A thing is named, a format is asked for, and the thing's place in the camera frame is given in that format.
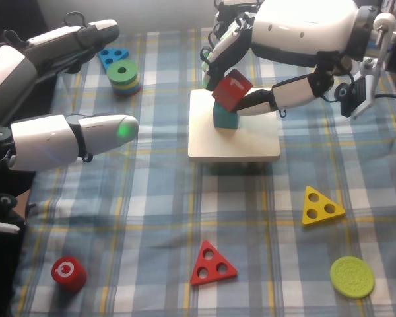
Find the gray wall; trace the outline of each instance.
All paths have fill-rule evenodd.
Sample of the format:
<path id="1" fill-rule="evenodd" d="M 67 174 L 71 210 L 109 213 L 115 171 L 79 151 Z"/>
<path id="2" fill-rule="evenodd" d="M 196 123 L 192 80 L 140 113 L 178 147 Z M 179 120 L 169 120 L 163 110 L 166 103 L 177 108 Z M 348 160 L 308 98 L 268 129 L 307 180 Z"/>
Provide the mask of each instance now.
<path id="1" fill-rule="evenodd" d="M 70 11 L 80 11 L 87 21 L 112 18 L 122 33 L 208 27 L 216 14 L 213 0 L 38 0 L 38 4 L 50 29 L 60 27 Z"/>

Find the checkered cloth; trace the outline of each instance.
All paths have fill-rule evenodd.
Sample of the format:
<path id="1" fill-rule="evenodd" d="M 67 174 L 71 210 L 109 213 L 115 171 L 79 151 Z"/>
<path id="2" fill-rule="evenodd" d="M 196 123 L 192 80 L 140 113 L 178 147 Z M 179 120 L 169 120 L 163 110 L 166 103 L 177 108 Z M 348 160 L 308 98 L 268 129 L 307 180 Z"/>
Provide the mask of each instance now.
<path id="1" fill-rule="evenodd" d="M 193 164 L 189 93 L 201 88 L 206 44 L 202 30 L 121 37 L 111 47 L 129 48 L 143 82 L 128 99 L 113 94 L 98 58 L 60 76 L 55 113 L 129 114 L 141 128 L 138 140 L 89 164 L 37 174 L 16 316 L 396 316 L 396 101 L 379 99 L 353 122 L 322 100 L 290 110 L 278 117 L 280 160 L 261 173 Z M 255 87 L 309 71 L 250 52 L 238 69 Z M 395 92 L 389 77 L 378 92 Z M 306 186 L 346 217 L 304 230 Z M 191 287 L 204 240 L 238 270 L 236 280 Z M 88 272 L 74 296 L 51 278 L 61 256 Z M 372 268 L 369 297 L 333 289 L 329 270 L 341 256 Z"/>

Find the red block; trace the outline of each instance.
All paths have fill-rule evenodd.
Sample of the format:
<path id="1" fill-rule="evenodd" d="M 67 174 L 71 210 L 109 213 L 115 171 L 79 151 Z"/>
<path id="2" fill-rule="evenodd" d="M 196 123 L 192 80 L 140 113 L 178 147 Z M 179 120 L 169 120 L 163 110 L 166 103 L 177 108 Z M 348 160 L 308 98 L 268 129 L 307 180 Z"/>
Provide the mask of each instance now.
<path id="1" fill-rule="evenodd" d="M 238 272 L 208 241 L 204 241 L 191 276 L 191 285 L 198 286 L 237 276 Z"/>
<path id="2" fill-rule="evenodd" d="M 72 256 L 58 259 L 51 269 L 51 276 L 66 291 L 76 293 L 86 283 L 84 267 Z"/>
<path id="3" fill-rule="evenodd" d="M 232 112 L 251 88 L 251 82 L 233 69 L 219 82 L 212 96 L 226 111 Z"/>

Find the stack of discs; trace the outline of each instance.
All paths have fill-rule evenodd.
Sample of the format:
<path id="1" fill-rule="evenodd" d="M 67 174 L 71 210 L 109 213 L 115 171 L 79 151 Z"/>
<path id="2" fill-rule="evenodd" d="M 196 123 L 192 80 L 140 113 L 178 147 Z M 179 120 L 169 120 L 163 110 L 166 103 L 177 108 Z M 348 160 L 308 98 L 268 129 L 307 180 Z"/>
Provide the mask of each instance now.
<path id="1" fill-rule="evenodd" d="M 142 88 L 137 66 L 127 59 L 112 63 L 107 69 L 107 77 L 116 94 L 132 96 Z"/>

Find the blue-green block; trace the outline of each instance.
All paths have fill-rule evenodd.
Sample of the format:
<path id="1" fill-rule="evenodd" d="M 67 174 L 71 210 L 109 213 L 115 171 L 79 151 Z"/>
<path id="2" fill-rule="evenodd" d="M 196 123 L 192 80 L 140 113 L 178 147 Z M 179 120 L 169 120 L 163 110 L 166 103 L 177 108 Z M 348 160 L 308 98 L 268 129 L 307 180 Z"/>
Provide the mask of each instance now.
<path id="1" fill-rule="evenodd" d="M 220 104 L 214 103 L 213 108 L 214 127 L 236 130 L 239 124 L 239 116 L 236 113 L 227 112 Z"/>

